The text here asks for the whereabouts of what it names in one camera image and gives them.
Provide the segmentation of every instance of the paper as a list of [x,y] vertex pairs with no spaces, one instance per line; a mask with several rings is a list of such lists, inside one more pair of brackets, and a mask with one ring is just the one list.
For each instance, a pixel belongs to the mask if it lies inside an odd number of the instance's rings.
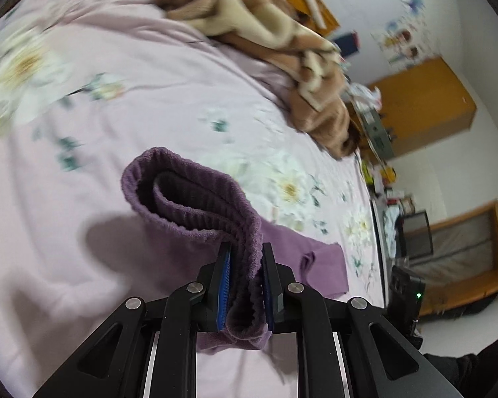
[[371,33],[392,73],[398,73],[436,55],[434,39],[426,24],[423,0],[400,0],[406,15]]

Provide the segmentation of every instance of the floral bedsheet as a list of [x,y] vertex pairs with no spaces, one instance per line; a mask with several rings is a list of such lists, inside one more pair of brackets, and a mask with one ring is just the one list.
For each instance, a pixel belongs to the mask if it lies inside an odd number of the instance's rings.
[[[56,364],[38,368],[25,337],[1,325],[0,378],[14,396],[31,396],[68,356],[51,341],[64,319],[91,318],[92,326],[131,293],[162,296],[154,280],[161,265],[120,188],[125,166],[153,146],[232,175],[265,219],[341,244],[349,280],[341,299],[383,304],[359,158],[336,161],[291,127],[288,82],[165,19],[153,0],[22,0],[0,20],[0,136],[37,254],[37,264],[22,267],[31,275],[22,292],[47,311],[44,323],[34,321]],[[207,366],[198,370],[201,396],[233,396],[237,367],[265,369],[258,361],[278,354],[232,349],[214,363],[198,355]],[[206,374],[213,366],[222,381]],[[272,396],[296,391],[293,379],[276,384],[266,389]]]

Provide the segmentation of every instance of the wooden shelf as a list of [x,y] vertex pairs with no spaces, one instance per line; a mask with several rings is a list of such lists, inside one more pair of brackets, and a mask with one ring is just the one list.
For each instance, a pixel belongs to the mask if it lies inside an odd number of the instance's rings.
[[498,292],[498,270],[442,287],[426,287],[420,317],[476,302]]

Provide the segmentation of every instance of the folded purple cloth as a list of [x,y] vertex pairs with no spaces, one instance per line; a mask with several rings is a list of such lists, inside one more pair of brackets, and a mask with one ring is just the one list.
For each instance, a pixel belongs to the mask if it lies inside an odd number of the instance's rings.
[[153,148],[125,169],[122,190],[146,222],[164,267],[159,281],[167,292],[194,280],[201,266],[213,263],[222,241],[232,243],[226,328],[221,333],[200,334],[200,349],[233,344],[261,349],[266,344],[270,334],[258,274],[263,241],[272,243],[277,262],[290,266],[296,279],[304,277],[315,289],[321,285],[328,296],[348,290],[339,245],[327,245],[264,221],[229,175],[168,149]]

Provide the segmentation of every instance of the pink bedsheet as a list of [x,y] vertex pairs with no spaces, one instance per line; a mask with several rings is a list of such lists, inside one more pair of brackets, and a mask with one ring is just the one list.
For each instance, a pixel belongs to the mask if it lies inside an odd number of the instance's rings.
[[[291,128],[279,70],[163,19],[152,0],[23,0],[0,32],[26,26],[69,75],[53,80],[51,105],[21,102],[27,116],[0,139],[0,378],[15,398],[127,295],[163,296],[120,190],[152,146],[231,174],[267,220],[341,244],[341,299],[383,303],[358,158],[337,162]],[[198,396],[296,396],[295,351],[289,335],[261,352],[199,354]]]

